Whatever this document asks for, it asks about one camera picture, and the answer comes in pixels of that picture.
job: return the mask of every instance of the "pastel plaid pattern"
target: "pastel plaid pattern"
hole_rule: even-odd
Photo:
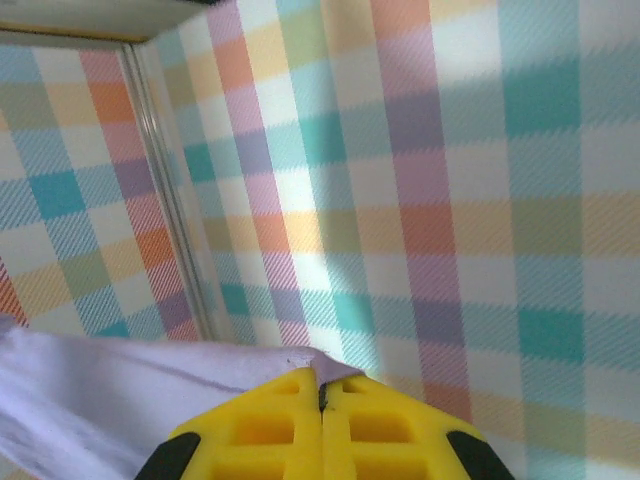
[[[518,478],[639,478],[638,5],[240,0],[157,39],[235,339],[471,420]]]
[[[0,46],[0,311],[197,338],[115,53]],[[13,470],[0,458],[0,478]]]

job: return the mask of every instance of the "white ceiling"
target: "white ceiling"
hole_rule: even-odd
[[[178,0],[0,0],[0,28],[24,25],[150,38],[204,8]]]

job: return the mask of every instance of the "white fabric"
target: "white fabric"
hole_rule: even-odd
[[[186,420],[292,369],[358,371],[312,348],[34,332],[0,316],[0,453],[42,480],[132,480]]]

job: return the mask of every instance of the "ceiling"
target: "ceiling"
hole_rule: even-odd
[[[179,0],[0,0],[0,29],[139,42],[204,8]]]

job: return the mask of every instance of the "checkered wall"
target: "checkered wall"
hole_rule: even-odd
[[[0,311],[43,331],[197,338],[115,53],[0,46]]]
[[[155,42],[238,341],[518,478],[640,478],[640,4],[239,0]]]

